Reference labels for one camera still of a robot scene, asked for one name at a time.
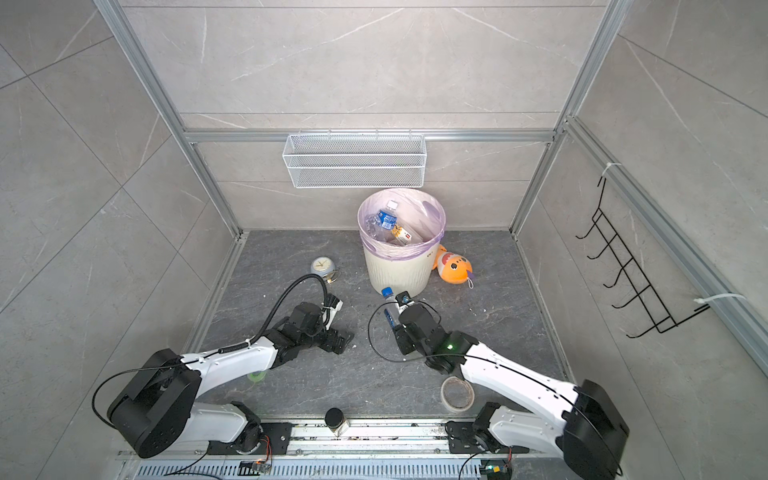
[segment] cable tie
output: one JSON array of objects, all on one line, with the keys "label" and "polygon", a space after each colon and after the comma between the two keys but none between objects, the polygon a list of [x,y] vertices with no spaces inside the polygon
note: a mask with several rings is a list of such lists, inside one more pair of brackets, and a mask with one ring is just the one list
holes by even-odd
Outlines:
[{"label": "cable tie", "polygon": [[704,305],[705,303],[709,303],[712,300],[728,297],[741,298],[742,300],[746,300],[744,295],[740,295],[738,293],[718,293],[717,295],[708,296],[707,298],[694,298],[694,302]]},{"label": "cable tie", "polygon": [[612,164],[611,162],[608,162],[605,164],[605,169],[603,170],[603,173],[600,174],[601,177],[605,177],[605,172],[608,171],[609,168],[613,167],[614,165],[621,165],[621,164]]}]

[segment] aluminum frame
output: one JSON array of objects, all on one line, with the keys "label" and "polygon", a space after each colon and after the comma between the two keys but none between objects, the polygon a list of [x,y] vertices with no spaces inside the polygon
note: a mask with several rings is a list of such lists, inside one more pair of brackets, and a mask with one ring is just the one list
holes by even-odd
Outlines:
[{"label": "aluminum frame", "polygon": [[197,178],[200,179],[206,192],[208,192],[208,196],[214,203],[222,220],[229,227],[232,236],[237,238],[243,229],[237,223],[237,219],[224,199],[216,179],[209,172],[203,158],[185,138],[181,117],[147,59],[147,54],[141,47],[141,43],[139,43],[133,28],[131,28],[131,24],[128,22],[122,7],[118,4],[117,0],[94,0],[94,3],[101,16],[104,17],[104,21],[107,22],[107,25],[112,30],[115,40],[118,41],[120,48],[123,49],[125,56],[128,58],[128,63],[131,64],[131,67],[133,67],[136,75],[139,77],[139,81],[168,126],[171,135],[173,135],[187,161],[189,161],[192,170],[194,170]]},{"label": "aluminum frame", "polygon": [[[584,126],[578,117],[566,119],[565,130],[576,144],[603,169],[616,164],[614,155]],[[736,292],[733,285],[696,247],[667,213],[621,165],[609,168],[604,176],[643,224],[659,241],[672,260],[703,297]],[[720,298],[710,303],[728,330],[768,376],[768,324],[746,300]]]},{"label": "aluminum frame", "polygon": [[[515,412],[525,418],[537,419],[527,412]],[[275,458],[275,465],[318,465],[332,461],[334,465],[349,463],[367,465],[388,459],[426,460],[444,465],[461,465],[469,454],[452,454],[445,434],[445,422],[472,422],[471,418],[413,418],[413,419],[350,419],[349,430],[337,438],[328,430],[324,419],[285,418],[291,422],[291,442],[285,456]],[[197,460],[206,450],[207,442],[190,442],[172,445],[168,450],[146,460],[139,459],[132,451],[119,452],[116,461],[123,464],[120,478],[134,478],[141,468],[169,465],[184,466]],[[513,454],[514,458],[561,458],[540,452]],[[483,453],[476,461],[487,458],[506,458],[507,453]],[[225,455],[205,458],[198,465],[238,465],[242,460],[262,459],[259,455]]]},{"label": "aluminum frame", "polygon": [[571,89],[571,93],[568,94],[565,106],[560,112],[560,117],[554,128],[555,138],[553,144],[548,146],[544,154],[542,154],[533,177],[531,178],[530,183],[528,183],[528,189],[526,189],[522,200],[520,200],[520,205],[518,206],[515,218],[509,226],[509,231],[514,237],[517,237],[520,233],[523,223],[525,223],[525,219],[528,218],[528,214],[531,212],[531,208],[541,189],[541,185],[544,183],[547,174],[552,168],[554,158],[557,157],[558,150],[562,144],[565,122],[568,117],[576,115],[581,109],[581,104],[584,103],[589,88],[592,86],[594,78],[598,75],[600,66],[603,65],[603,60],[605,60],[608,50],[611,49],[611,45],[614,43],[614,39],[621,27],[621,22],[624,21],[624,17],[627,15],[633,1],[634,0],[611,0],[611,3],[606,7],[605,15],[603,15],[598,31],[594,35],[592,45],[584,59],[584,64],[581,66],[581,70],[576,76],[576,81]]},{"label": "aluminum frame", "polygon": [[361,129],[190,129],[184,132],[191,143],[205,142],[285,142],[292,134],[419,134],[427,141],[552,141],[554,130],[546,128],[361,128]]},{"label": "aluminum frame", "polygon": [[233,240],[232,245],[230,245],[227,256],[219,270],[219,275],[216,277],[216,282],[210,289],[210,296],[207,299],[205,308],[200,315],[197,325],[191,330],[190,335],[184,344],[184,352],[202,351],[203,341],[208,334],[210,324],[214,321],[214,315],[219,308],[221,297],[224,295],[227,285],[230,284],[232,272],[237,266],[237,261],[240,259],[240,254],[243,252],[249,233],[250,232],[242,232]]}]

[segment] clock face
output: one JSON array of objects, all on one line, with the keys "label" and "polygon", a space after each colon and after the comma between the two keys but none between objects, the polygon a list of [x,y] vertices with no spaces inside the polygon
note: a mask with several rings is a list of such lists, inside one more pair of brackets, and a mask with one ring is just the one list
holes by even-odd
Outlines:
[{"label": "clock face", "polygon": [[328,257],[320,257],[315,259],[312,263],[312,268],[318,272],[325,272],[333,265],[333,262]]}]

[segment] orange plush toy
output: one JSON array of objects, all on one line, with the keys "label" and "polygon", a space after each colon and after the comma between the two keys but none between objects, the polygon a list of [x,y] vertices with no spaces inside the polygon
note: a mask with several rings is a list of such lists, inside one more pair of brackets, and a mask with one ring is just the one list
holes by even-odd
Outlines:
[{"label": "orange plush toy", "polygon": [[435,268],[437,273],[440,274],[440,278],[448,283],[459,285],[469,282],[469,288],[474,286],[472,280],[475,278],[475,275],[472,274],[472,264],[469,260],[461,255],[447,251],[443,245],[438,247],[435,264],[432,266],[433,270]]}]

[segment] bottle label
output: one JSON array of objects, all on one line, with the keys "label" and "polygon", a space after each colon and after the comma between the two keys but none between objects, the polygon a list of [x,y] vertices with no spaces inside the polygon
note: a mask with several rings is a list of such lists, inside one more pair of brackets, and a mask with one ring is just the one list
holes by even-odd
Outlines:
[{"label": "bottle label", "polygon": [[411,234],[408,233],[408,231],[401,225],[395,225],[392,228],[392,235],[394,235],[395,238],[403,245],[409,245],[413,240]]},{"label": "bottle label", "polygon": [[395,320],[392,319],[392,315],[390,315],[386,309],[384,309],[384,316],[386,317],[386,321],[389,322],[389,326],[395,328]]},{"label": "bottle label", "polygon": [[397,223],[397,217],[386,213],[384,210],[379,210],[379,225],[387,230],[391,230]]}]

